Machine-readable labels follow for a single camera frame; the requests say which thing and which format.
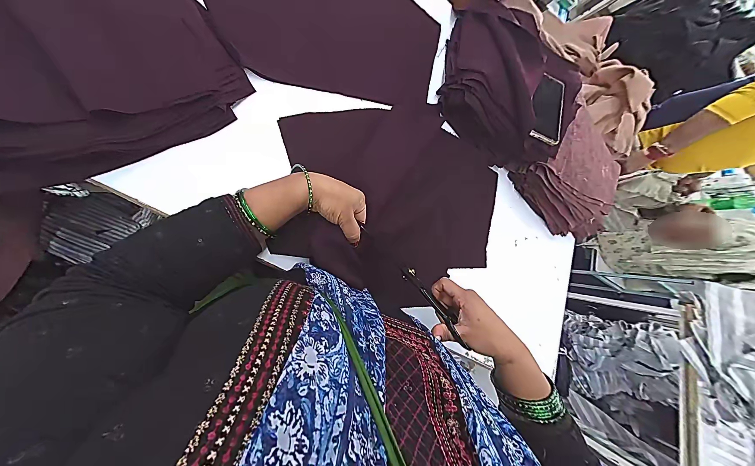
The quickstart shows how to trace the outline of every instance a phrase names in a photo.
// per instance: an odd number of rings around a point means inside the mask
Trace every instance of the pink fabric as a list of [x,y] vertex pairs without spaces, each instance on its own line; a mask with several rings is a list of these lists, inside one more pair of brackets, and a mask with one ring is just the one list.
[[647,71],[607,60],[618,46],[605,48],[613,18],[562,22],[553,13],[541,13],[532,0],[503,0],[503,4],[535,17],[547,46],[579,66],[579,97],[584,99],[596,129],[614,154],[628,155],[651,110],[654,84]]

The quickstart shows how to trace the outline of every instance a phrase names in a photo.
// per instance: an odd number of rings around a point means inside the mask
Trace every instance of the red checkered fabric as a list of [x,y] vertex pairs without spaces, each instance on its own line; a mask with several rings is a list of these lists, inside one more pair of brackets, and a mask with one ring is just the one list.
[[386,414],[409,465],[476,465],[455,383],[430,338],[384,316]]

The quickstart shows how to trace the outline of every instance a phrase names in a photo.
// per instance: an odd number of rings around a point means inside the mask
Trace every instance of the black kurta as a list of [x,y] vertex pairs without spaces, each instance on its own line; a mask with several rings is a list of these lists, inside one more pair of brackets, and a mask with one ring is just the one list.
[[[260,278],[188,314],[261,249],[231,202],[207,200],[124,239],[0,329],[0,464],[176,463],[275,283]],[[395,390],[387,384],[388,399]],[[598,464],[568,415],[540,425],[503,412],[545,466]]]

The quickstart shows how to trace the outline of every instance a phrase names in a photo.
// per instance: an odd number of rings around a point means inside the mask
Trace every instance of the corrugated metal sheet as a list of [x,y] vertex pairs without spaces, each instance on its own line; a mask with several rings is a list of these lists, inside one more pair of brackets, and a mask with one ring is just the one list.
[[71,264],[86,264],[156,220],[153,212],[111,193],[51,196],[41,221],[41,244]]

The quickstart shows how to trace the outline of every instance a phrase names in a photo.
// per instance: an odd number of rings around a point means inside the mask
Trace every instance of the black sleeve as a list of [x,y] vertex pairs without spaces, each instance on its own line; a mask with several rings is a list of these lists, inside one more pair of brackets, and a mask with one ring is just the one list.
[[96,419],[163,371],[194,302],[261,249],[237,214],[225,196],[160,220],[0,328],[0,464],[63,464]]
[[[95,289],[159,299],[188,311],[228,275],[248,269],[261,250],[233,197],[221,196],[123,239],[96,254],[92,263],[70,270],[68,277],[89,277]],[[60,284],[34,304],[58,300],[54,295],[64,291]]]
[[[556,387],[552,387],[551,395],[544,400],[524,401],[503,391],[497,385],[495,375],[493,384],[498,394],[498,408],[528,443],[541,466],[600,465],[599,459],[585,443],[576,420],[560,404]],[[555,409],[550,419],[531,419],[527,412],[530,405],[546,405],[551,400],[556,400],[560,408]]]

